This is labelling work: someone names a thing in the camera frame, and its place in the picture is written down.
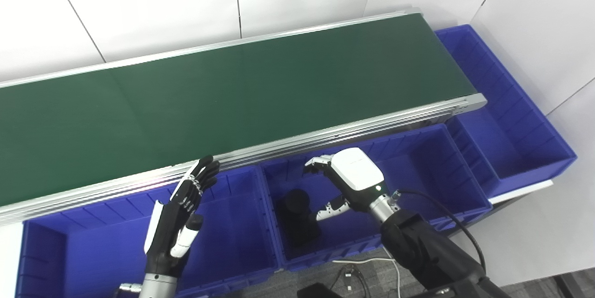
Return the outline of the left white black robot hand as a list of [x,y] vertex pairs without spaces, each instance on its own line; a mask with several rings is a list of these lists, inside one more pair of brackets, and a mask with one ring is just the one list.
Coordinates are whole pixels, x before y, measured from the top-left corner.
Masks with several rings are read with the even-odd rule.
[[167,203],[156,201],[145,241],[145,273],[179,278],[189,257],[189,250],[172,253],[183,229],[192,220],[202,196],[217,182],[220,162],[211,155],[199,159],[181,178]]

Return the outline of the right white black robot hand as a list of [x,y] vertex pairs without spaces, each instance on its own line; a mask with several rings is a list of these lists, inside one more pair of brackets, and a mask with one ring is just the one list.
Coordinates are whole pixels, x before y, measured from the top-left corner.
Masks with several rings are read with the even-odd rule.
[[340,191],[340,196],[311,215],[316,222],[353,210],[369,213],[383,223],[396,212],[390,204],[382,171],[361,148],[311,158],[305,163],[304,172],[323,173]]

